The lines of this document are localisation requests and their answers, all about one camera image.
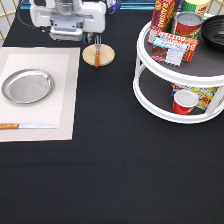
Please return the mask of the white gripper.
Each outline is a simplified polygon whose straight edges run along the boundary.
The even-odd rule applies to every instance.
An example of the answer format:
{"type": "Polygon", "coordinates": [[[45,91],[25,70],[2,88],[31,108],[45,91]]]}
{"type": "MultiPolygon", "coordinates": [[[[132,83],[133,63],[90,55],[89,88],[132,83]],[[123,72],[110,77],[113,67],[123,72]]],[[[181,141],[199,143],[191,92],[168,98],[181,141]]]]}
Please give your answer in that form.
{"type": "Polygon", "coordinates": [[[81,41],[105,30],[106,4],[85,0],[30,0],[35,27],[49,29],[54,40],[81,41]]]}

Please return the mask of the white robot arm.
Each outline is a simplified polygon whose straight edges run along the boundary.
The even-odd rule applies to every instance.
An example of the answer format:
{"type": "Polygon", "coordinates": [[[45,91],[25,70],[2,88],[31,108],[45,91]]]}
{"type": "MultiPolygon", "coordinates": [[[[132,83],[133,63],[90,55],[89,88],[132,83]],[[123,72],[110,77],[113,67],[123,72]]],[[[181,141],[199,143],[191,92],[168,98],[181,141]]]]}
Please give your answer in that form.
{"type": "Polygon", "coordinates": [[[105,30],[106,15],[120,8],[121,0],[30,0],[35,28],[54,40],[90,42],[105,30]]]}

